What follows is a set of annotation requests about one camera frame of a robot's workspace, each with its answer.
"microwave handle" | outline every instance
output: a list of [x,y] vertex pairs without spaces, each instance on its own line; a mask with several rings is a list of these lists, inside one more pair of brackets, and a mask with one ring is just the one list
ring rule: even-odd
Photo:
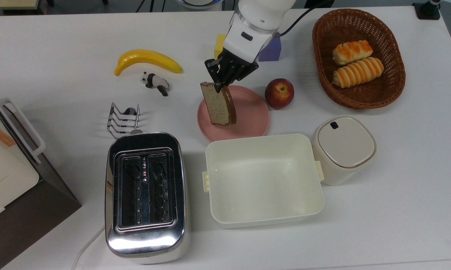
[[[13,112],[13,114],[18,119],[18,121],[24,126],[25,130],[29,133],[30,137],[37,145],[37,148],[35,148],[35,150],[32,150],[32,147],[29,144],[27,144],[27,142],[24,140],[24,137],[22,137],[22,135],[17,130],[15,125],[12,123],[10,118],[5,114],[2,107],[6,106],[6,104],[10,104],[14,108],[15,112]],[[35,128],[30,124],[28,119],[25,117],[24,113],[10,99],[1,99],[0,100],[0,112],[2,113],[2,115],[4,115],[4,118],[6,118],[7,122],[12,127],[14,132],[17,134],[17,137],[21,140],[22,144],[28,150],[30,155],[32,155],[34,160],[38,164],[40,164],[39,155],[42,154],[42,152],[45,150],[45,143],[44,143],[44,140],[42,140],[42,138],[39,136],[39,133],[37,133]]]

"toast rack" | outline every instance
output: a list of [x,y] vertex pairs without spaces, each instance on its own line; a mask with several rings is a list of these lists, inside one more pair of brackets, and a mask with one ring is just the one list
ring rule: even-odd
[[118,139],[125,134],[142,133],[138,128],[140,109],[137,104],[137,109],[127,108],[124,112],[112,102],[109,112],[109,120],[107,121],[107,130],[114,137]]

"stainless steel toaster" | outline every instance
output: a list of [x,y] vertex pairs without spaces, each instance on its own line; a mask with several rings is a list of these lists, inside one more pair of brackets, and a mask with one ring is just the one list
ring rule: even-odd
[[190,246],[180,145],[168,133],[141,133],[109,149],[105,237],[116,255],[140,264],[182,257]]

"appliance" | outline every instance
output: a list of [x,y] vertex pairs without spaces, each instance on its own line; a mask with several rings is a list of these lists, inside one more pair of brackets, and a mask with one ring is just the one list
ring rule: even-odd
[[22,111],[0,100],[0,269],[80,208]]
[[322,164],[322,182],[327,185],[347,180],[365,168],[377,152],[372,133],[351,115],[335,116],[321,124],[314,132],[312,146]]
[[190,246],[184,164],[168,133],[126,135],[109,150],[105,236],[110,250],[140,264],[182,257]]

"banana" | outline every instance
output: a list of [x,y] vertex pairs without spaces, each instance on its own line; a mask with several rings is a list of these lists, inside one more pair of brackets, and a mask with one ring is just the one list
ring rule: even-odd
[[171,72],[182,72],[182,68],[172,58],[156,51],[138,49],[128,51],[119,57],[114,74],[118,76],[122,70],[135,63],[151,63]]

